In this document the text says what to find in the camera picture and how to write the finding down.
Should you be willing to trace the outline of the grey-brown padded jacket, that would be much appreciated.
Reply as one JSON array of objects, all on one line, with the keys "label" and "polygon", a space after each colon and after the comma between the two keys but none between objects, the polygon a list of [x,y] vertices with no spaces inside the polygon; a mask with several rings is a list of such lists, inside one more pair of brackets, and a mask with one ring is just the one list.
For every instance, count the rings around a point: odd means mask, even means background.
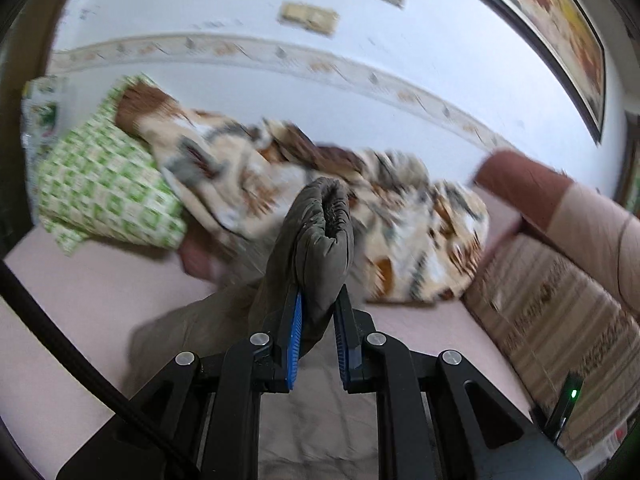
[{"label": "grey-brown padded jacket", "polygon": [[340,181],[320,178],[296,196],[277,230],[265,271],[139,326],[129,339],[120,390],[133,396],[181,351],[213,356],[258,332],[285,300],[302,294],[300,382],[267,394],[260,414],[258,474],[263,479],[374,479],[378,475],[372,396],[341,389],[330,307],[343,285],[362,297],[359,224]]}]

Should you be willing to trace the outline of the leaf-pattern fleece blanket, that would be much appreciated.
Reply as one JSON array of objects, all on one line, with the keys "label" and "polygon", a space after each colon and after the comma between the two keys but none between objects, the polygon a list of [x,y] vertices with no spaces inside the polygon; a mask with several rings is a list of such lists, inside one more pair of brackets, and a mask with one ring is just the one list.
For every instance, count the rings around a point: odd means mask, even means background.
[{"label": "leaf-pattern fleece blanket", "polygon": [[367,300],[458,298],[480,266],[485,203],[460,183],[432,180],[414,155],[317,144],[280,120],[244,125],[142,81],[125,89],[115,122],[149,145],[171,191],[230,254],[266,249],[303,188],[321,182],[345,193],[363,236]]}]

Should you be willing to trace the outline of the striped beige back cushion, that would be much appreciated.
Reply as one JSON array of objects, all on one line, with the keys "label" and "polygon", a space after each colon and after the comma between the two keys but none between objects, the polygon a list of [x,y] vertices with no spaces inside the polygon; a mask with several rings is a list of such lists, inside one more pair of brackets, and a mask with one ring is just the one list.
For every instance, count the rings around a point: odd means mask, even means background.
[{"label": "striped beige back cushion", "polygon": [[464,302],[544,412],[568,373],[584,381],[560,445],[589,454],[639,405],[639,326],[595,280],[539,240],[501,246]]}]

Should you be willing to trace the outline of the black device with green light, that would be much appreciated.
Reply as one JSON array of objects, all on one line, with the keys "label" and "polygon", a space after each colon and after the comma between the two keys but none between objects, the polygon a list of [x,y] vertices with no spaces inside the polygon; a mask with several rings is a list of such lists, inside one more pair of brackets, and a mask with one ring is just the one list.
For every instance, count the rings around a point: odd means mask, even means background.
[{"label": "black device with green light", "polygon": [[551,415],[544,424],[542,432],[553,443],[558,444],[561,434],[573,413],[582,392],[584,378],[577,372],[569,372],[563,382],[558,400],[554,404]]}]

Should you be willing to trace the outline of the green white patterned pillow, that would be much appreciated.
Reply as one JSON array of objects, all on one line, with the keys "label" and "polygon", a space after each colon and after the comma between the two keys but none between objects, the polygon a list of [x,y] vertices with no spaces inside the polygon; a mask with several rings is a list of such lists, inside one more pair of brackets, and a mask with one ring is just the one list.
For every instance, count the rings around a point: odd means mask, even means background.
[{"label": "green white patterned pillow", "polygon": [[186,234],[180,200],[149,148],[115,126],[117,104],[136,82],[152,80],[119,79],[38,168],[39,221],[66,255],[90,238],[175,250]]}]

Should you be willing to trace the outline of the pink red bolster cushion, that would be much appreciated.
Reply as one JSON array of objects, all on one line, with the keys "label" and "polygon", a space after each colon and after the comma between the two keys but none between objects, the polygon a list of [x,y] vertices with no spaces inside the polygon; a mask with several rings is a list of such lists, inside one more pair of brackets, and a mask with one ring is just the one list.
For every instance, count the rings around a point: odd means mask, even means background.
[{"label": "pink red bolster cushion", "polygon": [[517,210],[541,240],[639,316],[639,219],[610,198],[514,151],[480,165],[474,183]]}]

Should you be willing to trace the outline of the large framed picture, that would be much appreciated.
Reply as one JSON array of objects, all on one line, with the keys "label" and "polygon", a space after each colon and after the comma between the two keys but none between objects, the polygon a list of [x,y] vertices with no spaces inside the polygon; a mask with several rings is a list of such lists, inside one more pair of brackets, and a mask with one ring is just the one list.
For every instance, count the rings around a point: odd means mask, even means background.
[{"label": "large framed picture", "polygon": [[561,81],[595,144],[602,142],[606,62],[577,0],[486,0],[527,39]]}]

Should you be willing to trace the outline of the beige wall switch plate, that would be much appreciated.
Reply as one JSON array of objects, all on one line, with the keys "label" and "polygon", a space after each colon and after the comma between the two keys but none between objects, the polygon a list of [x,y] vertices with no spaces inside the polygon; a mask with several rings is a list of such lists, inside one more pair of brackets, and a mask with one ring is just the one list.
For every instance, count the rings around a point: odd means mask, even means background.
[{"label": "beige wall switch plate", "polygon": [[308,30],[308,32],[331,37],[337,29],[340,16],[331,9],[285,1],[280,7],[278,21],[281,24],[292,25]]}]

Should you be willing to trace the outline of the floral cloth by wall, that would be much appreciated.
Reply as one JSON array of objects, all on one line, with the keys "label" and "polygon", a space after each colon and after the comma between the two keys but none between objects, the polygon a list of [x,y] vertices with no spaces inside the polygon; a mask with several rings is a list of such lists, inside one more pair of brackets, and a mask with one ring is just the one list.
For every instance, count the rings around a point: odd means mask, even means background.
[{"label": "floral cloth by wall", "polygon": [[43,157],[60,135],[66,92],[64,76],[43,76],[24,84],[21,140],[29,162]]}]

